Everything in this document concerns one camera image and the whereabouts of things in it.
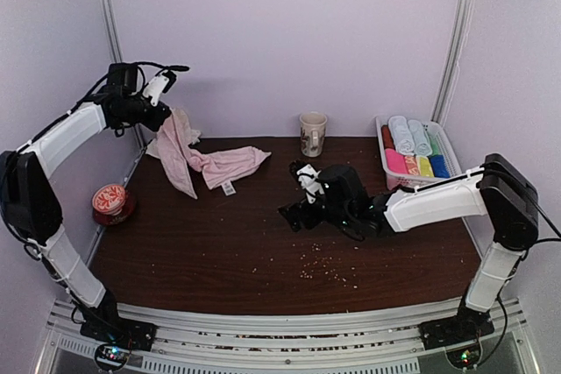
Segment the orange patterned rolled towel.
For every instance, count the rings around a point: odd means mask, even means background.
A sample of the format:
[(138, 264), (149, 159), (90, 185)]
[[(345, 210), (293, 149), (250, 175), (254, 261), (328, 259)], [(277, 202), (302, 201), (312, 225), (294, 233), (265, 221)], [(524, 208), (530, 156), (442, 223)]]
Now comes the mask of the orange patterned rolled towel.
[(419, 176), (421, 174), (415, 156), (405, 156), (404, 164), (408, 175)]

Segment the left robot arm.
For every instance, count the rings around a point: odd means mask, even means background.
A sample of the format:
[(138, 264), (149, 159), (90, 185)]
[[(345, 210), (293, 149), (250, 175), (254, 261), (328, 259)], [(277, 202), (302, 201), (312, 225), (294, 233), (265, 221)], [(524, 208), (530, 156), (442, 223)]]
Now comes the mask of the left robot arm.
[(159, 129), (170, 115), (160, 98), (182, 69), (151, 61), (114, 63), (69, 111), (1, 155), (1, 217), (6, 228), (92, 317), (92, 328), (106, 342), (120, 341), (126, 325), (118, 317), (113, 294), (71, 244), (52, 178), (102, 134), (120, 139), (134, 134), (137, 126)]

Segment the yellow rolled towel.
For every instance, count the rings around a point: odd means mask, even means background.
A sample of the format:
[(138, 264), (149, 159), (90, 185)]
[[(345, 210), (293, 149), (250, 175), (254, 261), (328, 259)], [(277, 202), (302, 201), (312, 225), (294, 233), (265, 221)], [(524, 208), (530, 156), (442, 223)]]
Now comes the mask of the yellow rolled towel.
[(419, 175), (428, 178), (434, 178), (434, 172), (430, 160), (426, 156), (416, 156), (416, 164), (419, 170)]

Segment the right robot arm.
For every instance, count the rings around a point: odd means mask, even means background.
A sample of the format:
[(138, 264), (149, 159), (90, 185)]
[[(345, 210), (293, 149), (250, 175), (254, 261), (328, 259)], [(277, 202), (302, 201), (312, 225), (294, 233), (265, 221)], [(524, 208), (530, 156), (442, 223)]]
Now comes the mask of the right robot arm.
[(304, 197), (278, 212), (294, 232), (326, 222), (362, 241), (452, 219), (488, 217), (494, 237), (449, 324), (450, 333), (461, 341), (482, 327), (483, 314), (514, 276), (523, 256), (539, 242), (538, 221), (546, 216), (535, 187), (498, 153), (449, 179), (421, 187), (400, 186), (374, 196), (349, 165), (316, 170), (296, 160), (289, 171)]

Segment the right aluminium frame post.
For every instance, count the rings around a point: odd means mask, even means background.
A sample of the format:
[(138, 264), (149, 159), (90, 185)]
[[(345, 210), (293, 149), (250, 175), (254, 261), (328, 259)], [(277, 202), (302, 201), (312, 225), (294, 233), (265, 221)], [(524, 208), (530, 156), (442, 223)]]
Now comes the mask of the right aluminium frame post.
[(472, 17), (473, 0), (458, 0), (452, 25), (451, 40), (444, 63), (437, 97), (430, 120), (445, 125), (459, 75), (459, 61), (464, 44), (468, 38)]

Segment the aluminium frame post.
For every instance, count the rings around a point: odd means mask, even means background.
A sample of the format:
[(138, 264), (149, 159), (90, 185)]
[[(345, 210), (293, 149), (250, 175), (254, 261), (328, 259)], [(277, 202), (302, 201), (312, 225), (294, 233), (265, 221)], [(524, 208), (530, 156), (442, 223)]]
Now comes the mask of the aluminium frame post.
[(112, 1), (100, 0), (100, 5), (105, 33), (110, 50), (110, 59), (113, 63), (123, 62), (124, 59), (118, 38), (117, 23), (114, 15)]
[(437, 97), (430, 120), (445, 125), (459, 75), (459, 61), (464, 44), (468, 38), (472, 17), (473, 0), (458, 0), (452, 25), (451, 40), (444, 63)]

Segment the pale blue rolled towel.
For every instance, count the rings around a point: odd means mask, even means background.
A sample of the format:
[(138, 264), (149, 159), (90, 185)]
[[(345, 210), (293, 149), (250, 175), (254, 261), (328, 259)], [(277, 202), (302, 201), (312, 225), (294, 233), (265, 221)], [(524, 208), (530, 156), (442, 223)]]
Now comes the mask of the pale blue rolled towel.
[(428, 157), (433, 151), (430, 143), (430, 139), (424, 129), (423, 124), (415, 119), (408, 120), (408, 129), (413, 138), (415, 149), (414, 154), (418, 156)]

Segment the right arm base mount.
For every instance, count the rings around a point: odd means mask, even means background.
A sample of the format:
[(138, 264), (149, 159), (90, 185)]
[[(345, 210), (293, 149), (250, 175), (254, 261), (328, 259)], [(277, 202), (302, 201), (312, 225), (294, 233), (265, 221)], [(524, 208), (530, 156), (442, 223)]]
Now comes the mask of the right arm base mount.
[(493, 322), (452, 316), (419, 325), (425, 350), (443, 349), (448, 363), (460, 370), (474, 369), (483, 359), (481, 338), (494, 333)]

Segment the light blue rolled towel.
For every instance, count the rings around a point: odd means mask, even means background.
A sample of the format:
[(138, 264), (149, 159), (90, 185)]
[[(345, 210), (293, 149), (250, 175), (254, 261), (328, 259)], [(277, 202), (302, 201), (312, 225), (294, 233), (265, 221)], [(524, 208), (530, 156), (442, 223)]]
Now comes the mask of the light blue rolled towel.
[(408, 120), (404, 116), (391, 116), (387, 121), (395, 150), (402, 155), (413, 155), (415, 142), (408, 128)]

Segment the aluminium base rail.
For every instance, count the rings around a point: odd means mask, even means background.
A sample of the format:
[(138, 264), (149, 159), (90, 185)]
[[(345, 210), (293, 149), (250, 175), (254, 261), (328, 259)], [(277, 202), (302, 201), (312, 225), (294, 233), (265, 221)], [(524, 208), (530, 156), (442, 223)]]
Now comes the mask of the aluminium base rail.
[[(447, 348), (425, 349), (422, 322), (452, 316), (459, 299), (342, 314), (237, 316), (119, 304), (157, 326), (152, 350), (134, 351), (117, 373), (463, 373)], [(505, 300), (508, 330), (477, 370), (546, 373), (518, 300)], [(102, 373), (97, 343), (80, 335), (72, 306), (56, 300), (32, 373)]]

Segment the cream crumpled towel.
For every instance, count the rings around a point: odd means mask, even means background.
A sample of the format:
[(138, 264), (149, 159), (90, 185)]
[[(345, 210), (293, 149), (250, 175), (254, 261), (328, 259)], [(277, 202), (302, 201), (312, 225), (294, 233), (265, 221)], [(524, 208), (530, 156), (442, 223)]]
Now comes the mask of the cream crumpled towel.
[[(190, 121), (188, 119), (188, 114), (183, 109), (171, 108), (171, 117), (175, 122), (180, 124), (181, 133), (187, 138), (188, 145), (196, 145), (200, 142), (200, 136), (202, 133), (199, 130), (193, 129), (191, 127)], [(146, 154), (159, 159), (160, 155), (158, 153), (157, 147), (157, 137), (154, 137), (146, 147)]]

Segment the pink rolled towel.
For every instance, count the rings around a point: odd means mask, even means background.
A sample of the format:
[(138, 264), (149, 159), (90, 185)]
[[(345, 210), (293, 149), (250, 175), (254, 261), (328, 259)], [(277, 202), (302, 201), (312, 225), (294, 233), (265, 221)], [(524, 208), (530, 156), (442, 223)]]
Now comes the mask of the pink rolled towel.
[(406, 174), (408, 172), (404, 156), (391, 148), (385, 149), (387, 169), (393, 173)]

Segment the red white patterned bowl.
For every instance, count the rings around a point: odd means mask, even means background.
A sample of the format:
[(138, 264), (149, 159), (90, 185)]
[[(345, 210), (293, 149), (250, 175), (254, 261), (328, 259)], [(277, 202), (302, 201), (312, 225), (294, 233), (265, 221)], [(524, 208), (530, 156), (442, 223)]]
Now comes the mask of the red white patterned bowl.
[(102, 215), (117, 215), (126, 202), (126, 190), (118, 184), (101, 187), (92, 198), (93, 209)]

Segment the pink towel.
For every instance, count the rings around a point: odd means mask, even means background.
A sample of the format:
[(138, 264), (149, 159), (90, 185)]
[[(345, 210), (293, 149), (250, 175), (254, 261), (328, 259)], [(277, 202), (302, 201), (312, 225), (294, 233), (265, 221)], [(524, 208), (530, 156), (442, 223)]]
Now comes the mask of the pink towel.
[(254, 146), (203, 153), (188, 145), (180, 124), (170, 116), (156, 133), (158, 153), (165, 175), (178, 191), (197, 197), (190, 172), (202, 175), (209, 190), (226, 186), (257, 172), (271, 155)]
[(387, 169), (393, 173), (406, 174), (408, 172), (404, 156), (391, 148), (385, 149)]

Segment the left aluminium frame post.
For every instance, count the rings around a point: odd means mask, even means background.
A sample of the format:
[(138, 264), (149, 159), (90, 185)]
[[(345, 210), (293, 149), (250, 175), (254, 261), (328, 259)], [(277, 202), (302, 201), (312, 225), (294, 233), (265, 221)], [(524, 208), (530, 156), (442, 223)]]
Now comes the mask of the left aluminium frame post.
[(110, 50), (110, 59), (113, 63), (123, 62), (124, 59), (118, 38), (117, 23), (114, 15), (112, 1), (100, 0), (100, 5), (105, 33)]

